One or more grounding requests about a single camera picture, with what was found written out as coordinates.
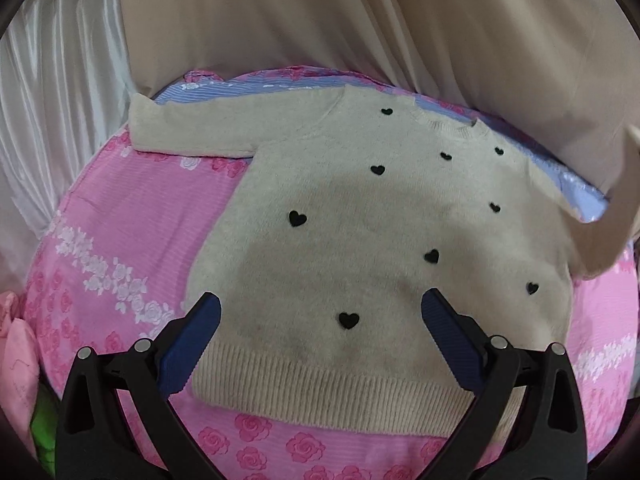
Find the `beige heart-pattern knit sweater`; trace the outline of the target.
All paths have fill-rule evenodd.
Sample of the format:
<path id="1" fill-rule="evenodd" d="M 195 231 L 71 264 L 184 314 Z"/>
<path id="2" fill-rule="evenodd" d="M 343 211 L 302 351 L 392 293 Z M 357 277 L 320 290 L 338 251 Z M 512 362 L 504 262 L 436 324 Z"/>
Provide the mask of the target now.
<path id="1" fill-rule="evenodd" d="M 564 341 L 573 283 L 608 270 L 639 210 L 639 148 L 603 216 L 484 122 L 363 87 L 131 100 L 142 152 L 250 164 L 192 263 L 221 322 L 192 376 L 209 405 L 304 426 L 445 437 L 471 397 L 421 318 L 439 289 L 512 344 Z"/>

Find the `beige curtain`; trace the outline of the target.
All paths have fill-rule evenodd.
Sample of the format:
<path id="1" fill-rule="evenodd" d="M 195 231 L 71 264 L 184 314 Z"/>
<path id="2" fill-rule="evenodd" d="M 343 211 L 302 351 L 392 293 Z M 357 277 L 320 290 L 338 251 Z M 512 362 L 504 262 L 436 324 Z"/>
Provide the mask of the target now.
<path id="1" fill-rule="evenodd" d="M 616 0 L 120 0 L 132 78 L 354 70 L 493 114 L 610 190 L 639 120 L 639 39 Z"/>

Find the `green object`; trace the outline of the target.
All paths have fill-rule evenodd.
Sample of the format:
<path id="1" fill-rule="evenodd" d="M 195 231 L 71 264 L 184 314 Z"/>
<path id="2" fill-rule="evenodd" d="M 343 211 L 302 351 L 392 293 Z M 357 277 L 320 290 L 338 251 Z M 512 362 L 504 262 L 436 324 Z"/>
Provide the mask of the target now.
<path id="1" fill-rule="evenodd" d="M 52 478 L 55 477 L 54 456 L 57 423 L 58 412 L 54 404 L 48 398 L 37 400 L 30 430 L 32 430 L 32 440 L 34 440 L 38 463 Z"/>

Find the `white satin curtain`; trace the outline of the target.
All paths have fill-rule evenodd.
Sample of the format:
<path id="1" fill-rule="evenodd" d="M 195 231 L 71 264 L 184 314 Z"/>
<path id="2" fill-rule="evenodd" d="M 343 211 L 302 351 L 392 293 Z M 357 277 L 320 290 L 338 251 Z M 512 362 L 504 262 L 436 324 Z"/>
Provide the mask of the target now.
<path id="1" fill-rule="evenodd" d="M 25 0 L 1 38 L 1 287 L 20 292 L 58 203 L 134 92 L 119 0 Z"/>

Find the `pink cloth item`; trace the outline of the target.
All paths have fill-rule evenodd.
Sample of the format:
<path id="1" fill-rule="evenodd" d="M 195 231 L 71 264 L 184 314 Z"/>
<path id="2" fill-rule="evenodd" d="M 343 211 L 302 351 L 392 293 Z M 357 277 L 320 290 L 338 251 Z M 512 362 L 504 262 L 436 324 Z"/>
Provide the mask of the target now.
<path id="1" fill-rule="evenodd" d="M 15 292 L 1 294 L 0 402 L 6 419 L 32 457 L 37 456 L 30 424 L 37 400 L 39 362 L 35 335 L 17 316 Z"/>

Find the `pink floral bed sheet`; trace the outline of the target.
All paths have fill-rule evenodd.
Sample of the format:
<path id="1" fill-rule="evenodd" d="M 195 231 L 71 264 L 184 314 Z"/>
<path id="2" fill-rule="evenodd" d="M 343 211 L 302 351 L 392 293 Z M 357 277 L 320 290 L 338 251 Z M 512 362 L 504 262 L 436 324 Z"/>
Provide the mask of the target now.
<path id="1" fill-rule="evenodd" d="M 36 252 L 26 320 L 44 374 L 62 391 L 78 349 L 128 349 L 183 314 L 198 243 L 247 164 L 141 154 L 119 131 L 62 199 Z M 616 434 L 634 383 L 638 298 L 634 258 L 575 288 L 568 353 L 596 455 Z M 438 437 L 351 434 L 212 408 L 190 390 L 172 398 L 186 428 L 230 479 L 411 479 Z"/>

